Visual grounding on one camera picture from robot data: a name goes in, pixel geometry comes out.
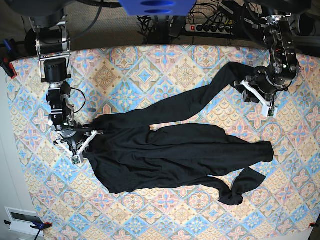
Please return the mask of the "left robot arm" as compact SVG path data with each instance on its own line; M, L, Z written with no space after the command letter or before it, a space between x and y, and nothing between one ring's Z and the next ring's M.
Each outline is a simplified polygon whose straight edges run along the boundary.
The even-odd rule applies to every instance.
M245 77L248 86L243 92L246 103L259 103L258 96L271 105L276 100L278 92L287 91L285 82L292 82L298 75L299 62L293 44L287 15L270 15L263 17L267 27L263 30L263 41L269 47L270 62L267 67L257 66L253 73Z

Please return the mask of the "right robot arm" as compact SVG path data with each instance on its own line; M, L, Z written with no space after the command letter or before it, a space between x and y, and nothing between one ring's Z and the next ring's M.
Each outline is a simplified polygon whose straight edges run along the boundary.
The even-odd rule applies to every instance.
M91 133L76 122L76 110L70 103L73 88L67 80L71 78L68 73L71 39L66 15L61 10L49 16L30 17L29 21L35 33L40 78L48 84L48 125L59 134L54 143L75 154L87 145Z

